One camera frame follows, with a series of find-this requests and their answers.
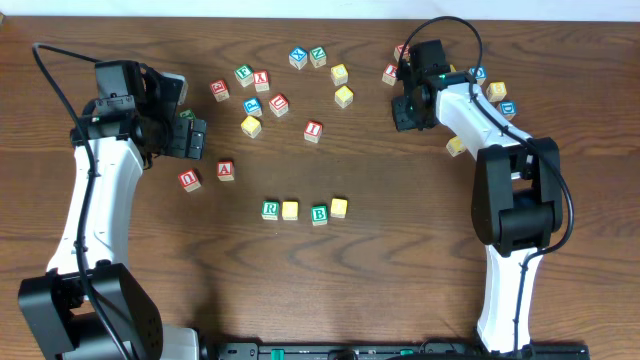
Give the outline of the yellow K side block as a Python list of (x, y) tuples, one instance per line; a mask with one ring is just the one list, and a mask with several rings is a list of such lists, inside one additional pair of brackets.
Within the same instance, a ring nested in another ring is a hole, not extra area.
[(345, 218), (348, 209), (348, 201), (342, 198), (333, 198), (331, 201), (330, 215), (333, 218)]

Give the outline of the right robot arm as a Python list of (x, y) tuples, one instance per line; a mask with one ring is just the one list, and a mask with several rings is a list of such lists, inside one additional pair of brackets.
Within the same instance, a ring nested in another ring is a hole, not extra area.
[(483, 68), (454, 71), (438, 40), (395, 50), (404, 93), (393, 99), (399, 131), (442, 125), (451, 155), (475, 160), (471, 218), (487, 254), (484, 304), (476, 331), (492, 354), (516, 355), (531, 343), (529, 311), (542, 250), (562, 224), (559, 149), (510, 122), (506, 86), (482, 87)]

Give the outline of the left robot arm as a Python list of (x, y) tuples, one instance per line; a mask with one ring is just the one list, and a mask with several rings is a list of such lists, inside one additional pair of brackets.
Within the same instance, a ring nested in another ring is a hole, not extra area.
[(206, 359), (193, 328), (165, 324), (129, 270), (134, 193), (156, 155), (198, 159), (204, 121), (180, 118), (184, 76), (98, 62), (97, 98), (75, 119), (76, 177), (63, 236), (18, 303), (47, 359)]

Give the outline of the green B block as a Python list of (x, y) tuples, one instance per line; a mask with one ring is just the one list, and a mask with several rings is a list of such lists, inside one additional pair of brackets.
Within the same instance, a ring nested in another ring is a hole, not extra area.
[(310, 210), (313, 226), (326, 225), (328, 223), (328, 208), (326, 205), (312, 206)]

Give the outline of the green R block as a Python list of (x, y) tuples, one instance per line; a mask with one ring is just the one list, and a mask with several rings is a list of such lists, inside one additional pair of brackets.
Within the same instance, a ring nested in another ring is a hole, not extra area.
[(261, 216), (264, 220), (275, 220), (279, 219), (280, 214), (280, 202), (265, 200), (262, 203), (261, 207)]

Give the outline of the yellow O block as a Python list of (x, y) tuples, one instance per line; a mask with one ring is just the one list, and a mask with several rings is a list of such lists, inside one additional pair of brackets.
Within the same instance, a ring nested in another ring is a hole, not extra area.
[(296, 221), (299, 215), (299, 203), (297, 201), (284, 201), (281, 214), (285, 221)]

